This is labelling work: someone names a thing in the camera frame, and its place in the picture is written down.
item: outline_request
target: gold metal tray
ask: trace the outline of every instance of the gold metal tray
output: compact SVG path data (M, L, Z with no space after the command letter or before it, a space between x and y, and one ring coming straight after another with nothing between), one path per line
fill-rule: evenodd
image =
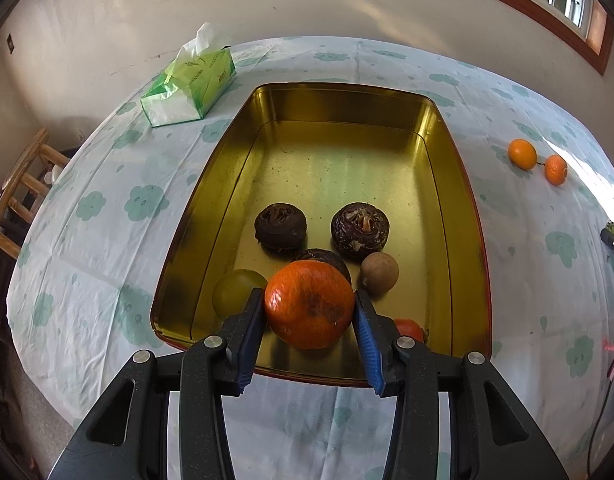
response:
M172 242L151 310L156 334L187 348L216 333L212 290L231 269L269 279L292 255L263 250L254 219L288 202L307 217L307 247L334 250L332 216L369 202L391 224L384 248L400 266L376 311L429 330L436 352L490 355L487 264L471 187L428 98L338 83L258 87L216 145ZM359 266L347 262L352 278ZM301 351L267 330L258 373L365 384L353 329L333 347Z

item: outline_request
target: table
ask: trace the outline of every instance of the table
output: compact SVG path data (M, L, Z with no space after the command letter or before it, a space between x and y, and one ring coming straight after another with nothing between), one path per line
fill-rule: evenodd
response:
M442 112L484 231L493 361L570 477L583 478L612 358L602 341L614 342L614 256L599 238L614 221L614 169L589 131L513 81L406 46L304 37L231 50L238 75L204 120L151 128L139 102L145 85L87 139L40 208L7 304L24 370L49 402L76 427L133 352L174 351L149 325L158 277L208 157L255 87L384 86L424 94ZM541 157L564 157L567 181L553 187L541 166L513 166L506 147L517 137ZM168 437L174 473L176 402ZM393 408L369 390L255 376L241 399L225 401L236 476L379 479ZM597 460L613 440L614 389ZM442 479L446 431L441 441Z

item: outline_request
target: wall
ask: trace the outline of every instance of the wall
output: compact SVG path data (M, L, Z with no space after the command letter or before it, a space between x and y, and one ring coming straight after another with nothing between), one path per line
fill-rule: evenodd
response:
M496 0L21 0L0 34L37 117L74 145L205 21L233 43L323 34L407 44L513 79L580 119L614 163L614 45L605 73Z
M11 81L0 51L0 188L40 123Z

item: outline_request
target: small orange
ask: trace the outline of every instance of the small orange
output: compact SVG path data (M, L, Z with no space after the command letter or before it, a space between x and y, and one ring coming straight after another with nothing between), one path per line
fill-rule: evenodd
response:
M296 348L326 348L340 339L354 313L354 292L333 266L297 260L264 290L264 311L276 335Z
M560 155L548 156L545 160L545 177L554 186L563 184L567 179L567 163Z
M524 139L512 140L509 143L507 155L509 155L510 161L525 171L529 171L538 162L536 148L528 140Z

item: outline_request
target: tissue box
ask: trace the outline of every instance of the tissue box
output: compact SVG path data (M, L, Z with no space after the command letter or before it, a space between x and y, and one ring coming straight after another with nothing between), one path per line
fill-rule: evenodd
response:
M226 49L187 60L179 58L140 98L151 126L202 119L236 75L231 52Z

